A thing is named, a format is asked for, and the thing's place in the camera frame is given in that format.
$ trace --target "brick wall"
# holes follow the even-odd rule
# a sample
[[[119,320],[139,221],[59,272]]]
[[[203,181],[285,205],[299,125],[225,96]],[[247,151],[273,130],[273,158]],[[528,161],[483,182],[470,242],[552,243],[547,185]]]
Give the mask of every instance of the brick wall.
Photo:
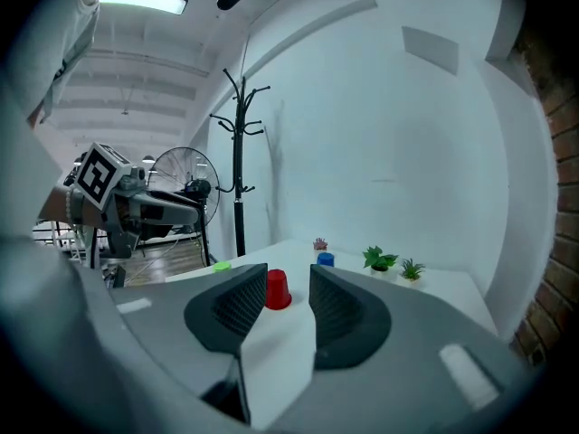
[[[555,239],[543,281],[511,348],[531,364],[549,358],[570,334],[579,304],[579,96],[574,72],[555,55],[527,13],[517,39],[543,105],[559,177]]]

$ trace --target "blue cup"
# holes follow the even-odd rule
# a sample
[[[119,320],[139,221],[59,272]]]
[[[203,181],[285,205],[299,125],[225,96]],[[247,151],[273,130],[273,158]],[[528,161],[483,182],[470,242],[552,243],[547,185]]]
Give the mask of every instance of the blue cup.
[[[326,267],[334,267],[334,254],[329,252],[322,252],[318,255],[318,265],[325,265]]]

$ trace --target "red cup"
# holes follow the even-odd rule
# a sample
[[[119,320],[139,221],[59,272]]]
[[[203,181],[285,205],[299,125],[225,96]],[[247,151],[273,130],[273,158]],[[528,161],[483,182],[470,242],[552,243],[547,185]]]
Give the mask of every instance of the red cup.
[[[268,272],[268,287],[265,297],[265,306],[271,310],[282,310],[291,304],[288,277],[283,270],[270,270]]]

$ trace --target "coat rack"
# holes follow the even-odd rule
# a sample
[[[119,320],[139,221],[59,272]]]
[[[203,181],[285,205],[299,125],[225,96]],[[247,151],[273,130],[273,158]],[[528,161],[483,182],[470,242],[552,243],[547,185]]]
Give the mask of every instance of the coat rack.
[[[219,119],[218,124],[228,132],[233,133],[233,185],[231,190],[224,190],[219,186],[216,188],[216,190],[219,190],[223,193],[231,193],[233,190],[235,190],[235,242],[237,245],[237,256],[240,257],[245,255],[245,227],[243,224],[242,194],[255,190],[255,186],[252,186],[251,188],[243,186],[243,135],[254,136],[263,133],[263,129],[258,130],[257,132],[248,132],[248,126],[261,124],[261,121],[258,120],[256,122],[248,122],[246,124],[245,115],[247,114],[247,110],[253,101],[253,97],[255,97],[255,95],[260,91],[269,90],[271,87],[252,90],[252,93],[250,93],[247,98],[245,98],[245,76],[242,77],[242,90],[240,91],[229,72],[226,69],[224,69],[223,72],[235,88],[236,96],[233,97],[233,100],[237,101],[235,124],[233,124],[232,121],[228,118],[221,118],[219,116],[215,116],[214,114],[210,114],[209,116],[211,118]],[[227,122],[231,128],[227,127],[224,122]]]

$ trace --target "small succulent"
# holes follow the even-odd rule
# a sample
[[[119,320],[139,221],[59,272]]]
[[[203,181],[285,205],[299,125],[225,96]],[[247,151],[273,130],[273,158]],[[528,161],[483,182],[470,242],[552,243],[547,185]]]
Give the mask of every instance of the small succulent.
[[[415,264],[412,259],[404,259],[402,261],[402,276],[410,281],[416,281],[420,278],[421,274],[424,272],[423,264]]]
[[[390,267],[393,267],[398,256],[393,254],[383,256],[382,252],[383,251],[377,246],[375,248],[368,248],[368,250],[364,252],[364,268],[371,267],[374,270],[387,271]]]
[[[316,238],[314,241],[314,250],[326,250],[327,243],[323,238]]]

